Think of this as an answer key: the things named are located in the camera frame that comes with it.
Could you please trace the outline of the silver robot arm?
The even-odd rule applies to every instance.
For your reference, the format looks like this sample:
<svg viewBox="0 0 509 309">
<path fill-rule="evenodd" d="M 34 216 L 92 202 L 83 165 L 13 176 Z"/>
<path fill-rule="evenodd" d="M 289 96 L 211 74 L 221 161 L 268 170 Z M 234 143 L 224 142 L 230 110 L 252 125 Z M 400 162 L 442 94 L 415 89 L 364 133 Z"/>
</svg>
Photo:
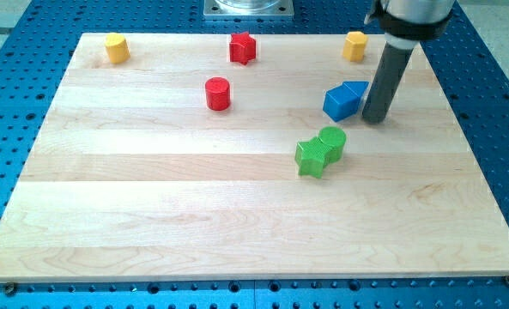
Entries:
<svg viewBox="0 0 509 309">
<path fill-rule="evenodd" d="M 420 41 L 441 36 L 452 17 L 454 0 L 373 0 L 364 23 L 377 21 L 388 45 L 412 50 Z"/>
</svg>

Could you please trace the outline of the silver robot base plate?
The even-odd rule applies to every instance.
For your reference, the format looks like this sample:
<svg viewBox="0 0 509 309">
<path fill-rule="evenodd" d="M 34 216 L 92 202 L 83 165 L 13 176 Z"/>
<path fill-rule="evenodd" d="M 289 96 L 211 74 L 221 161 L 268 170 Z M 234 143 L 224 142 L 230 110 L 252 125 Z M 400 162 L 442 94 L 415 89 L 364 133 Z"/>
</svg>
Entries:
<svg viewBox="0 0 509 309">
<path fill-rule="evenodd" d="M 293 0 L 203 0 L 203 15 L 209 19 L 246 17 L 293 17 Z"/>
</svg>

